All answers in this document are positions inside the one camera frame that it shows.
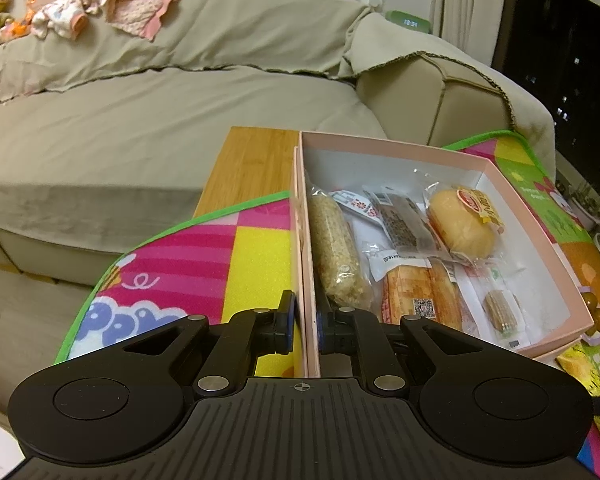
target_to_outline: sofa armrest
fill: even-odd
[[[397,60],[363,73],[356,91],[393,140],[446,146],[512,127],[502,93],[449,59],[417,54]]]

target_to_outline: cardboard box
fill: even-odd
[[[392,186],[409,190],[415,169],[450,184],[487,193],[505,223],[501,235],[507,257],[521,270],[512,292],[532,316],[531,345],[518,352],[547,359],[568,348],[593,322],[551,242],[510,183],[485,158],[394,140],[302,132],[294,157],[292,209],[296,290],[299,293],[304,375],[320,376],[314,268],[307,216],[305,173],[325,190]]]

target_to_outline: play mat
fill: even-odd
[[[600,302],[600,253],[525,139],[491,132],[447,148],[496,164],[573,269],[573,278]],[[275,308],[286,288],[291,288],[290,205],[289,193],[282,192],[184,222],[120,258],[84,303],[56,362],[189,314],[205,314],[213,324],[240,310]],[[600,396],[600,343],[579,343],[558,362]],[[292,376],[293,356],[260,358],[256,373]],[[600,476],[600,418],[579,459]]]
[[[281,192],[209,213],[151,238],[104,274],[67,333],[56,362],[189,314],[204,314],[217,324],[241,310],[277,308],[282,291],[292,288],[289,229],[289,193]],[[264,356],[258,359],[256,373],[293,376],[293,356]]]

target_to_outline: green mat border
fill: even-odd
[[[166,231],[163,231],[160,234],[155,235],[152,238],[149,238],[148,240],[142,242],[137,247],[134,247],[130,251],[127,251],[126,254],[132,253],[133,251],[137,251],[139,248],[141,248],[151,242],[155,242],[156,240],[159,240],[160,238],[163,238],[167,235],[173,234],[177,231],[181,231],[182,229],[186,229],[187,227],[191,227],[192,225],[203,224],[204,222],[209,222],[210,220],[215,220],[216,218],[221,218],[223,216],[231,215],[233,213],[238,213],[240,211],[244,211],[245,209],[257,207],[259,205],[265,205],[265,204],[270,204],[272,202],[278,202],[279,200],[284,200],[285,198],[289,198],[289,197],[291,197],[291,193],[289,191],[280,191],[278,193],[261,196],[259,198],[253,198],[252,200],[247,200],[246,202],[232,205],[232,206],[226,207],[224,209],[220,209],[218,211],[213,211],[211,213],[207,213],[207,214],[199,216],[197,218],[192,218],[191,220],[187,220],[186,222],[183,222],[174,227],[171,227],[171,228],[167,229]],[[82,320],[84,319],[84,315],[87,313],[87,310],[89,309],[89,306],[91,305],[91,301],[93,301],[93,298],[95,297],[97,291],[102,286],[102,282],[107,277],[107,275],[109,274],[111,269],[124,256],[125,256],[125,254],[120,256],[120,258],[118,258],[113,264],[111,264],[109,266],[109,269],[107,269],[106,272],[102,275],[102,277],[100,278],[100,280],[98,281],[96,286],[93,287],[93,290],[91,291],[88,298],[85,300],[84,304],[80,308],[80,311],[78,312],[78,315],[75,317],[74,322],[72,323],[71,327],[69,328],[69,331],[66,333],[66,336],[64,336],[64,341],[62,342],[62,345],[60,346],[60,349],[58,351],[58,355],[56,356],[56,360],[54,361],[55,365],[66,361],[66,359],[69,357],[69,352],[71,351],[71,347],[73,346],[74,341],[75,341],[75,335],[78,333],[78,330],[80,329],[80,324],[82,323]]]
[[[538,170],[540,170],[542,172],[542,174],[544,174],[544,176],[548,176],[548,173],[544,169],[542,162],[540,162],[540,160],[534,153],[534,150],[529,145],[528,140],[526,140],[525,137],[523,137],[518,132],[514,132],[511,130],[495,130],[493,132],[486,132],[484,134],[478,134],[476,136],[468,137],[467,139],[458,140],[458,142],[453,142],[451,144],[448,144],[447,146],[444,146],[444,148],[446,150],[451,150],[452,152],[458,152],[460,150],[464,150],[465,148],[470,148],[472,146],[475,146],[476,144],[480,144],[481,142],[484,142],[485,140],[490,140],[490,139],[494,139],[497,137],[513,137],[513,138],[517,139],[518,142],[522,145],[526,154],[529,156],[529,158],[533,162],[533,164],[536,165],[536,168],[538,168]]]

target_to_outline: yellow square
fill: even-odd
[[[288,288],[291,288],[290,232],[238,227],[224,294],[222,322],[228,322],[241,310],[277,308],[282,291]],[[264,356],[258,359],[256,375],[289,376],[293,365],[291,354]]]
[[[495,156],[496,158],[505,158],[513,162],[519,162],[520,164],[534,165],[534,162],[526,154],[522,144],[513,137],[500,137],[496,141]]]

